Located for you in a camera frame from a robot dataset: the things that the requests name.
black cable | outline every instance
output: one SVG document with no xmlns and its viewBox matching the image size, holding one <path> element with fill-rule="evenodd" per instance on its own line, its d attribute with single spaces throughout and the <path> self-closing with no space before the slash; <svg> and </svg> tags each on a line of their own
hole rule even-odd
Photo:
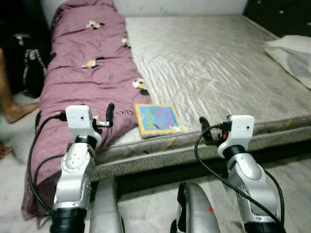
<svg viewBox="0 0 311 233">
<path fill-rule="evenodd" d="M 278 191 L 278 195 L 280 197 L 280 203 L 281 203 L 281 223 L 284 226 L 284 222 L 285 222 L 285 207 L 284 207 L 284 197 L 283 197 L 282 189 L 281 189 L 280 185 L 278 184 L 278 182 L 276 181 L 276 179 L 273 177 L 273 175 L 271 175 L 264 168 L 263 168 L 263 170 L 271 178 L 271 180 L 274 182 L 274 184 L 276 185 L 276 188 L 277 188 L 277 191 Z"/>
<path fill-rule="evenodd" d="M 227 185 L 228 187 L 230 187 L 231 189 L 233 189 L 235 192 L 239 193 L 241 196 L 245 197 L 246 199 L 248 199 L 250 202 L 252 202 L 253 204 L 255 204 L 257 207 L 259 207 L 260 209 L 262 209 L 268 216 L 270 216 L 275 222 L 276 224 L 283 230 L 283 232 L 286 232 L 282 223 L 280 222 L 280 220 L 271 213 L 271 211 L 269 211 L 266 207 L 264 207 L 263 205 L 261 205 L 259 202 L 257 202 L 256 200 L 254 200 L 253 198 L 251 198 L 249 195 L 245 194 L 244 192 L 240 191 L 237 187 L 235 187 L 234 185 L 232 185 L 231 183 L 229 183 L 228 181 L 226 181 L 225 179 L 221 178 L 217 173 L 215 173 L 212 169 L 210 169 L 200 158 L 199 153 L 198 153 L 198 145 L 203 137 L 203 135 L 205 133 L 207 133 L 208 131 L 210 131 L 211 129 L 215 129 L 215 128 L 220 128 L 221 124 L 219 125 L 214 125 L 211 126 L 207 129 L 205 129 L 198 137 L 198 139 L 195 142 L 195 146 L 194 146 L 194 154 L 196 159 L 213 175 L 215 176 L 218 180 L 220 180 L 222 183 L 224 183 L 225 185 Z"/>
<path fill-rule="evenodd" d="M 46 118 L 42 124 L 40 125 L 38 131 L 36 132 L 35 134 L 35 137 L 34 137 L 34 140 L 33 140 L 33 143 L 30 147 L 30 151 L 29 151 L 29 155 L 28 155 L 28 162 L 27 162 L 27 174 L 28 174 L 28 185 L 33 193 L 33 195 L 35 196 L 36 198 L 36 201 L 39 203 L 41 209 L 46 213 L 46 214 L 50 214 L 51 216 L 53 215 L 53 210 L 45 203 L 45 201 L 42 199 L 42 197 L 40 196 L 40 194 L 38 193 L 35 185 L 34 185 L 34 182 L 32 180 L 32 176 L 31 176 L 31 158 L 32 158 L 32 155 L 33 155 L 33 150 L 34 150 L 34 147 L 35 147 L 35 143 L 37 142 L 37 139 L 43 129 L 43 127 L 45 126 L 45 124 L 51 120 L 51 119 L 58 119 L 59 118 L 59 115 L 55 115 L 55 116 L 50 116 L 48 118 Z"/>
<path fill-rule="evenodd" d="M 44 165 L 47 161 L 51 160 L 51 159 L 56 159 L 56 158 L 60 158 L 60 157 L 63 157 L 64 155 L 56 155 L 56 156 L 52 156 L 50 158 L 47 158 L 45 160 L 43 160 L 39 166 L 37 166 L 36 170 L 35 170 L 35 173 L 34 173 L 34 185 L 35 185 L 35 188 L 37 187 L 37 176 L 38 176 L 38 173 L 39 173 L 39 170 L 40 168 L 42 167 L 42 165 Z"/>
</svg>

book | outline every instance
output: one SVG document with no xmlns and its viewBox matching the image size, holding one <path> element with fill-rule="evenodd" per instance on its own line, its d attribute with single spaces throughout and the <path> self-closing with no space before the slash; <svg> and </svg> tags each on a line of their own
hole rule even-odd
<svg viewBox="0 0 311 233">
<path fill-rule="evenodd" d="M 142 137 L 183 131 L 172 104 L 136 104 L 135 111 Z"/>
</svg>

white wall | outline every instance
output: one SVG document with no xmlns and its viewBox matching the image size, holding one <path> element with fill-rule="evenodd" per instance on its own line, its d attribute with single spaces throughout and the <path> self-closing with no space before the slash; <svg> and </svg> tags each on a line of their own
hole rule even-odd
<svg viewBox="0 0 311 233">
<path fill-rule="evenodd" d="M 247 0 L 114 0 L 120 14 L 135 16 L 206 16 L 242 14 Z M 48 25 L 66 0 L 41 0 Z"/>
</svg>

gray mattress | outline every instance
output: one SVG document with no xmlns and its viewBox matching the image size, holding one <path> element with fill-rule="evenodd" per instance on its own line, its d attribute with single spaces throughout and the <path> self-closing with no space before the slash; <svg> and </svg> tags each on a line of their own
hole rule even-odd
<svg viewBox="0 0 311 233">
<path fill-rule="evenodd" d="M 96 157 L 94 179 L 194 161 L 199 117 L 251 114 L 250 150 L 311 139 L 311 91 L 264 53 L 276 39 L 243 16 L 129 17 L 132 53 L 153 103 L 173 103 L 185 132 L 142 139 L 138 128 Z M 201 145 L 203 158 L 217 156 Z"/>
</svg>

purple blanket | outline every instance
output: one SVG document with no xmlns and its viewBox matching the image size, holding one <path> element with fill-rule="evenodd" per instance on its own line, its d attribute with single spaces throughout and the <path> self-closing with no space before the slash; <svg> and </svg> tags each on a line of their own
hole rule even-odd
<svg viewBox="0 0 311 233">
<path fill-rule="evenodd" d="M 131 57 L 125 19 L 117 13 L 113 0 L 70 0 L 57 11 L 53 26 L 54 58 L 41 95 L 40 122 L 73 104 L 89 105 L 94 116 L 105 120 L 111 102 L 117 113 L 135 112 L 134 104 L 151 102 Z M 136 125 L 135 115 L 115 115 L 114 126 L 103 130 L 97 152 Z M 32 175 L 44 159 L 64 154 L 71 137 L 66 122 L 51 120 L 34 148 Z M 59 175 L 60 158 L 48 161 L 40 169 L 38 190 L 49 205 Z M 43 216 L 27 182 L 22 214 L 25 219 Z"/>
</svg>

